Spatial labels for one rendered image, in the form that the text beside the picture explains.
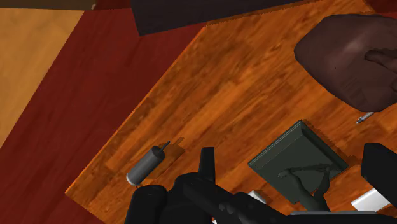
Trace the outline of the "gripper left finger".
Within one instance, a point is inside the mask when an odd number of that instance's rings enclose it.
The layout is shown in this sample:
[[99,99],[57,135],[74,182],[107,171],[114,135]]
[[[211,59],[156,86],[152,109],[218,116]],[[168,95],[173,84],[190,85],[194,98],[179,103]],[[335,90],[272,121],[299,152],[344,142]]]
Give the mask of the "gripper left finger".
[[198,172],[178,176],[171,190],[162,185],[135,190],[124,224],[244,224],[232,199],[215,184],[214,148],[205,147]]

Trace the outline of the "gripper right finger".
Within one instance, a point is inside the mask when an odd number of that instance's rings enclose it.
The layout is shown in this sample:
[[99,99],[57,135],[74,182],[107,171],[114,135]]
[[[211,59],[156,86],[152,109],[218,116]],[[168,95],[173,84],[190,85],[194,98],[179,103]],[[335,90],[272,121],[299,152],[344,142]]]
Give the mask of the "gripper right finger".
[[361,175],[397,208],[397,153],[380,143],[365,143]]

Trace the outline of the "white flat block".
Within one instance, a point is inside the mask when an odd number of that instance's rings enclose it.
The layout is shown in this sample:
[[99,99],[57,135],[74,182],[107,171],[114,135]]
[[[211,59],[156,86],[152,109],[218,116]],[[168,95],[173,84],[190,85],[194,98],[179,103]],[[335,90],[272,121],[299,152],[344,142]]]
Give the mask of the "white flat block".
[[259,200],[260,202],[266,204],[266,200],[255,190],[251,190],[248,195],[250,195],[252,198]]
[[351,205],[358,211],[380,211],[388,206],[390,202],[375,188],[372,188],[362,196],[351,202]]

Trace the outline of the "silver pen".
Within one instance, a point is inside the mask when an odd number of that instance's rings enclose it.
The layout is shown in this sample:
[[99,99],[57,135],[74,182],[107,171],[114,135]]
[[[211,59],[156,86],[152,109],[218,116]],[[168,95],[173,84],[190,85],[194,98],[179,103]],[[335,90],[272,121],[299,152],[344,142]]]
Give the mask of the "silver pen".
[[371,117],[373,114],[374,114],[374,112],[365,113],[364,115],[360,116],[360,117],[357,119],[356,124],[359,124],[359,123],[364,122],[364,121],[367,120],[369,117]]

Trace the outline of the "grey bottle with nozzle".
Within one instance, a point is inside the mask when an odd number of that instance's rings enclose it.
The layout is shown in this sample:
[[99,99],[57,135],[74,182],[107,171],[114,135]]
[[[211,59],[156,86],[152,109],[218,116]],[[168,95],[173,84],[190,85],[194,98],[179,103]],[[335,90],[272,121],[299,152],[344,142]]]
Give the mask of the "grey bottle with nozzle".
[[142,181],[164,160],[164,149],[170,144],[167,141],[163,146],[153,146],[129,172],[126,174],[127,182],[138,186]]

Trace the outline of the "wooden table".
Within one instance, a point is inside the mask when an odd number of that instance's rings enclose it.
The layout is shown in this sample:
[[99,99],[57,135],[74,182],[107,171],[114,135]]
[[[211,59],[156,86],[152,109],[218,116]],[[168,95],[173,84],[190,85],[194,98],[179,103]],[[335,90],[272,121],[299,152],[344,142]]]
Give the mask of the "wooden table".
[[135,188],[128,171],[154,145],[168,143],[163,164],[146,180],[166,188],[195,172],[200,151],[212,146],[217,184],[230,192],[258,190],[271,207],[291,204],[248,162],[304,120],[348,164],[326,200],[334,211],[370,189],[361,177],[363,145],[397,151],[397,106],[357,124],[359,112],[329,94],[296,62],[296,43],[322,18],[371,13],[364,0],[317,0],[203,27],[168,71],[102,147],[66,194],[105,224],[123,224]]

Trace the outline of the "dark green monitor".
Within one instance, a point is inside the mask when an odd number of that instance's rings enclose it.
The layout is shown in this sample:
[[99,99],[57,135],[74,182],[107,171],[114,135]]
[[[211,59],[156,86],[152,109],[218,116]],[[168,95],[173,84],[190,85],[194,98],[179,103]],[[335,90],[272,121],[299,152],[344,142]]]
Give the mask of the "dark green monitor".
[[325,127],[300,120],[247,163],[265,181],[270,205],[283,213],[301,211],[298,192],[278,173],[293,168],[303,186],[314,193],[323,177],[316,169],[329,165],[330,189],[324,197],[332,211],[352,210],[351,202],[371,189],[361,176],[365,130],[359,125]]

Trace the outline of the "dark brown bag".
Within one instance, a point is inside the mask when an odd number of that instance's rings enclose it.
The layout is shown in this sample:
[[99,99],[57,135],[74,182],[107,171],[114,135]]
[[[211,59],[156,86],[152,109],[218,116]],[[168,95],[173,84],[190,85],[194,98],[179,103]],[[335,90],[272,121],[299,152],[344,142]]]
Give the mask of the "dark brown bag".
[[370,50],[397,57],[397,19],[325,17],[295,46],[296,61],[329,93],[362,112],[397,103],[397,73],[366,60]]

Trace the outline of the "red rug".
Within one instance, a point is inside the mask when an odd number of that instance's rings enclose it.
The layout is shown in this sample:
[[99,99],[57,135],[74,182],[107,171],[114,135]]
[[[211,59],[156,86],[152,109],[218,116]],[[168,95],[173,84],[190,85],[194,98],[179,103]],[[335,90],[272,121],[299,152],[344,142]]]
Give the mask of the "red rug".
[[0,148],[0,224],[102,224],[67,188],[201,28],[140,36],[127,0],[85,12]]

